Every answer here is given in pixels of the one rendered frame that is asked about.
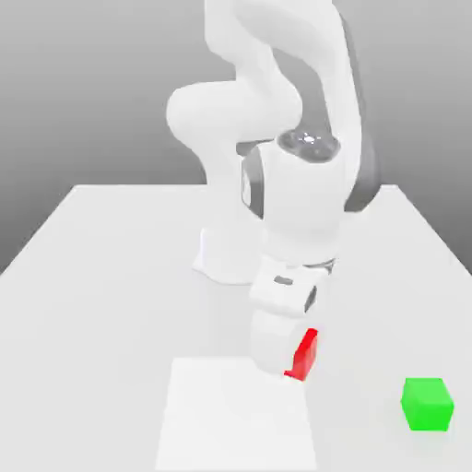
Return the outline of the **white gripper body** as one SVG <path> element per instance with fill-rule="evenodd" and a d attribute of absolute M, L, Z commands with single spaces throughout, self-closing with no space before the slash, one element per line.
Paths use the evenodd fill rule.
<path fill-rule="evenodd" d="M 303 319 L 256 310 L 250 330 L 250 353 L 254 363 L 264 372 L 282 376 L 291 369 L 303 336 Z"/>

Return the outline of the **small red cube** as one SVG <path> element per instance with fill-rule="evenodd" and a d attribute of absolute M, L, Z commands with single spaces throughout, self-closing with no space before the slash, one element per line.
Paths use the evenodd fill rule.
<path fill-rule="evenodd" d="M 317 350 L 318 331 L 309 328 L 293 355 L 292 366 L 284 371 L 288 377 L 304 382 L 313 366 Z"/>

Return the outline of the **small green cube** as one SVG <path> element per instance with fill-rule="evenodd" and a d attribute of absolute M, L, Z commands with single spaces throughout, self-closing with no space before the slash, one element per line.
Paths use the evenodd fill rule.
<path fill-rule="evenodd" d="M 407 377 L 400 405 L 412 431 L 446 432 L 454 414 L 454 400 L 442 378 Z"/>

